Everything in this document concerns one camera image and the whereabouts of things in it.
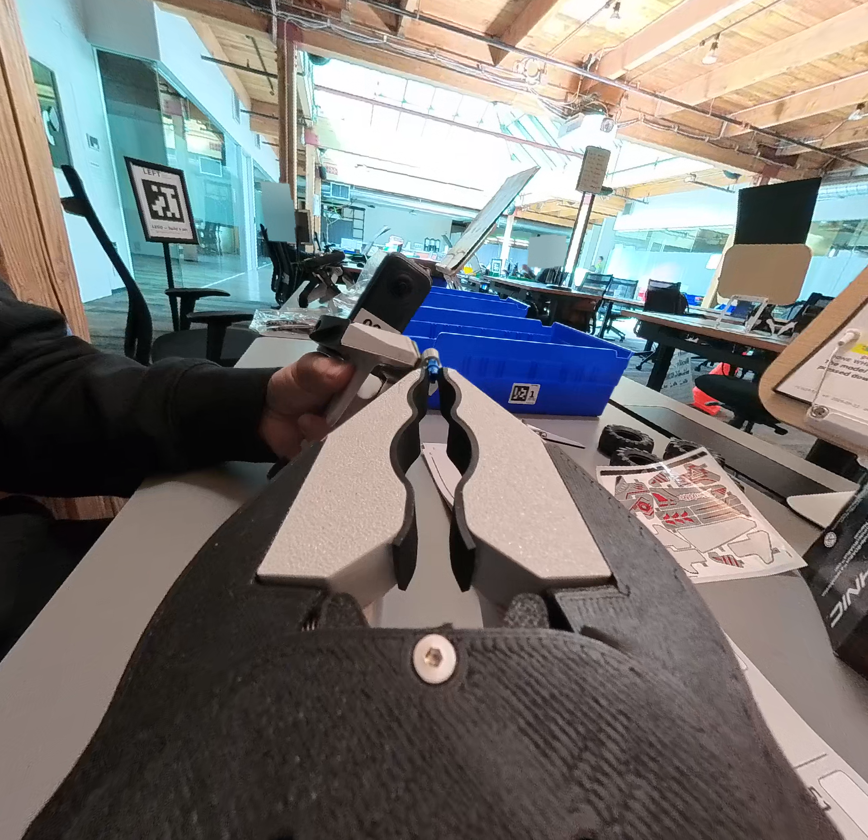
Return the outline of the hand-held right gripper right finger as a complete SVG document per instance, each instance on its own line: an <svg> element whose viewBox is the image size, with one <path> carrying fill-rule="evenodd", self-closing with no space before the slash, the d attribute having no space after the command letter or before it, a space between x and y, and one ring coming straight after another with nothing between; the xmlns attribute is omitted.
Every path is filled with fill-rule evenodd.
<svg viewBox="0 0 868 840"><path fill-rule="evenodd" d="M520 595L614 585L541 436L454 369L439 372L439 402L458 475L450 564L476 594L483 626L502 624Z"/></svg>

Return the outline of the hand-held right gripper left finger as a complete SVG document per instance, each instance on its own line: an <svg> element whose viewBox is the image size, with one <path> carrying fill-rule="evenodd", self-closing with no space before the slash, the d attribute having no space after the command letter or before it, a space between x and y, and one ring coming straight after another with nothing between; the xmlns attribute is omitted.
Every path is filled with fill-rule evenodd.
<svg viewBox="0 0 868 840"><path fill-rule="evenodd" d="M412 370L333 430L307 469L257 580L346 594L362 607L405 591L418 561L415 490L429 374Z"/></svg>

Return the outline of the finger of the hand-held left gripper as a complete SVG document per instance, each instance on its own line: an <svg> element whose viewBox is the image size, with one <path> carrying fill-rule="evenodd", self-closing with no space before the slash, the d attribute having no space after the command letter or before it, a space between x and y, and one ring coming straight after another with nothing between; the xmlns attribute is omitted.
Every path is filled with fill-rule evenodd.
<svg viewBox="0 0 868 840"><path fill-rule="evenodd" d="M379 366L411 369L420 353L409 337L367 324L349 324L340 339L340 354L356 368Z"/></svg>

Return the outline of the person's left forearm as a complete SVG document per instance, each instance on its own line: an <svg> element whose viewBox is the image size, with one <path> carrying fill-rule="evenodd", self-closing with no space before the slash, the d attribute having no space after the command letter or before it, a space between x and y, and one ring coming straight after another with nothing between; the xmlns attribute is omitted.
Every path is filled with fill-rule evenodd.
<svg viewBox="0 0 868 840"><path fill-rule="evenodd" d="M274 462L259 433L272 374L105 353L2 282L2 493L122 497L150 477Z"/></svg>

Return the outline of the grey desk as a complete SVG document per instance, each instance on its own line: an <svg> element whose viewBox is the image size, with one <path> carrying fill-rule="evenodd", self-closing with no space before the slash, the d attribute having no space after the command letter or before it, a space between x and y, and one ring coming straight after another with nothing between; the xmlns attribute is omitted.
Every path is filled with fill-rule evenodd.
<svg viewBox="0 0 868 840"><path fill-rule="evenodd" d="M2 661L2 838L21 838L65 778L169 587L266 472L230 463L145 484ZM833 654L802 576L697 589L725 634L866 781L866 681Z"/></svg>

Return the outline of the person's left hand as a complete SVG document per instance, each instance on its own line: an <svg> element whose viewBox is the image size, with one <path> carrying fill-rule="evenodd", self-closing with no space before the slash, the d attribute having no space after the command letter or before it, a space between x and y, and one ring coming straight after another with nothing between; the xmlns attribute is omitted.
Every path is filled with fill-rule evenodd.
<svg viewBox="0 0 868 840"><path fill-rule="evenodd" d="M279 460L290 461L306 444L327 436L327 407L353 376L351 363L320 352L308 353L271 376L259 434Z"/></svg>

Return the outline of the small grey toothed tool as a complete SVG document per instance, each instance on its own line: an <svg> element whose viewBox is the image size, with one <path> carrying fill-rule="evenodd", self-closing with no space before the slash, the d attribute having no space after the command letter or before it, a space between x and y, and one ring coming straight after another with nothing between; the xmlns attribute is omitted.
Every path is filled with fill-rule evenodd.
<svg viewBox="0 0 868 840"><path fill-rule="evenodd" d="M578 448L578 449L582 449L582 450L585 449L585 446L583 444L576 442L575 440L572 440L568 437L564 437L562 435L553 433L553 432L548 431L546 429L542 429L542 428L528 422L525 419L522 419L522 423L528 429L530 429L533 433L538 435L541 439L543 439L548 444L557 444L557 445L564 446L567 448Z"/></svg>

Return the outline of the blue plastic bin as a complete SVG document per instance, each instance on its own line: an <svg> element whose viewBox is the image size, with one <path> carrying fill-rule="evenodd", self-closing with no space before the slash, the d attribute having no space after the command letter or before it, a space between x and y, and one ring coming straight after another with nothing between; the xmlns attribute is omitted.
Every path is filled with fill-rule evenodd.
<svg viewBox="0 0 868 840"><path fill-rule="evenodd" d="M513 297L501 297L492 292L472 292L439 286L431 288L422 305L447 311L465 311L521 318L528 316L528 304Z"/></svg>
<svg viewBox="0 0 868 840"><path fill-rule="evenodd" d="M548 342L554 335L553 329L537 319L423 305L407 324L404 334L419 344L423 340L434 342L446 333Z"/></svg>

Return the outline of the clear bag of parts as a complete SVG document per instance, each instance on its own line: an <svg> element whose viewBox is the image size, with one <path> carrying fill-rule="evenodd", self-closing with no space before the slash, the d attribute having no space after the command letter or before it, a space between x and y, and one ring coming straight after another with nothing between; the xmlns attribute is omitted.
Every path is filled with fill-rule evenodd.
<svg viewBox="0 0 868 840"><path fill-rule="evenodd" d="M262 336L309 337L323 317L320 309L307 310L291 307L256 310L249 330Z"/></svg>

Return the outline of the tilted white board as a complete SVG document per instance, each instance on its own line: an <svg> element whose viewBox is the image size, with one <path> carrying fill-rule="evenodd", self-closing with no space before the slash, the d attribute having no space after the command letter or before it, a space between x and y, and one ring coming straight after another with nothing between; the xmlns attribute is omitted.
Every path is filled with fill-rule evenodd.
<svg viewBox="0 0 868 840"><path fill-rule="evenodd" d="M534 165L505 179L491 199L472 219L455 245L447 251L443 260L437 262L436 276L447 280L458 276L465 263L472 260L478 248L484 243L498 219L505 214L516 197L539 171L540 167Z"/></svg>

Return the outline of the dark background table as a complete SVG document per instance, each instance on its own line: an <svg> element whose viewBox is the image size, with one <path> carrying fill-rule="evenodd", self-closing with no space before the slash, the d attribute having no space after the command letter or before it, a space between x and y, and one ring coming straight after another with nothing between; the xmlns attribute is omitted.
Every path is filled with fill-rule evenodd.
<svg viewBox="0 0 868 840"><path fill-rule="evenodd" d="M594 321L598 309L603 307L604 318L609 320L614 305L639 310L643 302L637 299L603 294L601 289L569 289L524 279L482 276L468 278L468 282L484 285L500 297L514 297L526 303L528 315L544 325L559 323L585 333L595 334Z"/></svg>

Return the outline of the blue bin with tag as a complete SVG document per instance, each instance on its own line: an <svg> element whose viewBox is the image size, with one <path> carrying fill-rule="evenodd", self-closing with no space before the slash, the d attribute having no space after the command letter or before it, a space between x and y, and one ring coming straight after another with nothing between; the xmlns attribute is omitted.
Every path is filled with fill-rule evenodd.
<svg viewBox="0 0 868 840"><path fill-rule="evenodd" d="M522 415L598 417L633 352L569 326L507 331L431 325L414 335L446 368L508 411Z"/></svg>

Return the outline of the red and grey sticker sheet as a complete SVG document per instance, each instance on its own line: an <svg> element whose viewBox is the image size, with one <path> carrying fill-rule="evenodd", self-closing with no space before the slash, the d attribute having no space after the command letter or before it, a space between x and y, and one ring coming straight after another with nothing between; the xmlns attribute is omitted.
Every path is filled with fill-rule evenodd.
<svg viewBox="0 0 868 840"><path fill-rule="evenodd" d="M647 464L599 466L596 477L697 584L806 566L704 447Z"/></svg>

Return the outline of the grey sign on pole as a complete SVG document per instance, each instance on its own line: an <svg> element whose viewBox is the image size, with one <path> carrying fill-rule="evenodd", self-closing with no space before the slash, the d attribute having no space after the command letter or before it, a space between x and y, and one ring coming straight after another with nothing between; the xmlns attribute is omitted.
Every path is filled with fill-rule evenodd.
<svg viewBox="0 0 868 840"><path fill-rule="evenodd" d="M563 265L563 282L569 290L573 288L576 269L579 266L581 249L586 237L590 216L596 197L602 193L609 168L611 151L598 146L587 146L583 154L581 169L576 183L580 194L579 209L576 215L566 260Z"/></svg>

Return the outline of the orange and black chair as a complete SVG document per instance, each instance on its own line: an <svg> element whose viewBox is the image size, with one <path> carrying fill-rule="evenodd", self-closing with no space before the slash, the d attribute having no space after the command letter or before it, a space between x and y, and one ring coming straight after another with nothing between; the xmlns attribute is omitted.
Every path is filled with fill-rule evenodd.
<svg viewBox="0 0 868 840"><path fill-rule="evenodd" d="M762 405L758 383L741 376L739 368L718 363L711 371L696 376L693 384L711 404L730 412L728 425L734 429L752 434L761 426L775 435L788 434L787 428Z"/></svg>

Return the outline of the black high-back office chair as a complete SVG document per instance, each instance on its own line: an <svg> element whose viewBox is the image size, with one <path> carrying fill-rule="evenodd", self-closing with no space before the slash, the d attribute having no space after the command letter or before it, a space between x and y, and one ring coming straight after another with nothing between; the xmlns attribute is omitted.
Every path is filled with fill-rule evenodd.
<svg viewBox="0 0 868 840"><path fill-rule="evenodd" d="M110 241L77 171L71 165L61 170L71 195L61 199L65 212L83 217L127 291L127 320L124 334L124 355L137 363L149 365L169 357L204 358L222 367L233 367L259 335L249 327L252 312L217 310L198 311L196 303L210 297L229 297L217 289L168 288L166 295L178 310L179 319L173 331L155 336L148 304L133 275Z"/></svg>

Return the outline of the marker sign on stand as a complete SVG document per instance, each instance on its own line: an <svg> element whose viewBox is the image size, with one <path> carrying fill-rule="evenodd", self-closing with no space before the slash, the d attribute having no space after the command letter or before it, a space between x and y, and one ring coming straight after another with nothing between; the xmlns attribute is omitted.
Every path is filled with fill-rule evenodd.
<svg viewBox="0 0 868 840"><path fill-rule="evenodd" d="M143 236L161 245L168 289L175 288L170 245L198 245L198 232L182 170L124 157Z"/></svg>

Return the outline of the long wooden table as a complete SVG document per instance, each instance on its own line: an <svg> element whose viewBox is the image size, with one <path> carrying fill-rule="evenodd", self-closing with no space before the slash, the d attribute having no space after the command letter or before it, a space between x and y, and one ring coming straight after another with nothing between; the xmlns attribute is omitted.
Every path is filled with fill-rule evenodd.
<svg viewBox="0 0 868 840"><path fill-rule="evenodd" d="M718 329L695 316L645 311L625 311L625 315L645 325L640 338L658 347L646 383L647 388L658 392L677 350L711 363L726 363L761 378L765 369L790 343L789 337L741 329Z"/></svg>

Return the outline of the white curved plate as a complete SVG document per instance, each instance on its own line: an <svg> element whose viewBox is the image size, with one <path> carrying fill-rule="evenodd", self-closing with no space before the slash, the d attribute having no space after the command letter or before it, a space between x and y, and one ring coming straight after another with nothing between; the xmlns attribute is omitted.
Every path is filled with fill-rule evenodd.
<svg viewBox="0 0 868 840"><path fill-rule="evenodd" d="M818 529L827 529L846 509L855 495L856 491L850 490L789 496L787 497L787 507L797 516L814 524Z"/></svg>

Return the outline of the person's torso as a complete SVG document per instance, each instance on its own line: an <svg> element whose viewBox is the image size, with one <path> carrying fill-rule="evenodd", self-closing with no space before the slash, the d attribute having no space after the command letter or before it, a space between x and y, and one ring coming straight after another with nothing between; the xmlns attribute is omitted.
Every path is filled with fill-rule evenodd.
<svg viewBox="0 0 868 840"><path fill-rule="evenodd" d="M59 520L24 496L1 499L1 657L14 647L110 520Z"/></svg>

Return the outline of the wooden instruction board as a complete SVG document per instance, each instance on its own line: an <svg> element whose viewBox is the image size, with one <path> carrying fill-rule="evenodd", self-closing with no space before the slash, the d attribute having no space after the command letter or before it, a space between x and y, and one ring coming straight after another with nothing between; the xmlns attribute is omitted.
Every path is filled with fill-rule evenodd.
<svg viewBox="0 0 868 840"><path fill-rule="evenodd" d="M768 367L760 400L779 421L867 455L867 270Z"/></svg>

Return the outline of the cardboard panel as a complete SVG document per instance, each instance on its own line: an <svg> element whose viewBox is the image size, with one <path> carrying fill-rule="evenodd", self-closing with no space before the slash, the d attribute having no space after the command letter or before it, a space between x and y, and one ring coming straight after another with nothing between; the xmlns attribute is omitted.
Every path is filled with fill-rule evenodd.
<svg viewBox="0 0 868 840"><path fill-rule="evenodd" d="M811 262L807 245L732 245L722 256L717 296L765 298L772 304L795 303Z"/></svg>

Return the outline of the wooden pillar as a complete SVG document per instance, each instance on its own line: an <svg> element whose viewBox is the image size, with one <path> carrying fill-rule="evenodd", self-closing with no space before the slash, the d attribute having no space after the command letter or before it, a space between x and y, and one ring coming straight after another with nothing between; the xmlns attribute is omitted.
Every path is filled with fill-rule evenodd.
<svg viewBox="0 0 868 840"><path fill-rule="evenodd" d="M90 339L15 0L1 0L1 274Z"/></svg>

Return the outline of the black panel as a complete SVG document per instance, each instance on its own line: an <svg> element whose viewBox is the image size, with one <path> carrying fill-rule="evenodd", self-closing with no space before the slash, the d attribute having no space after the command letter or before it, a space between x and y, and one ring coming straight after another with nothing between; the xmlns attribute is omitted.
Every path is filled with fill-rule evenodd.
<svg viewBox="0 0 868 840"><path fill-rule="evenodd" d="M739 190L734 245L804 245L822 180L819 177Z"/></svg>

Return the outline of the black desk divider rail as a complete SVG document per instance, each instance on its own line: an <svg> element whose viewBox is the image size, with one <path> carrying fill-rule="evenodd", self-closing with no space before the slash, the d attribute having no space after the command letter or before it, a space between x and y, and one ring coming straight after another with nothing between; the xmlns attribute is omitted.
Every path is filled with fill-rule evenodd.
<svg viewBox="0 0 868 840"><path fill-rule="evenodd" d="M779 500L851 492L858 487L784 448L736 430L632 380L621 379L609 402L667 437L706 444L724 457L728 469L740 480Z"/></svg>

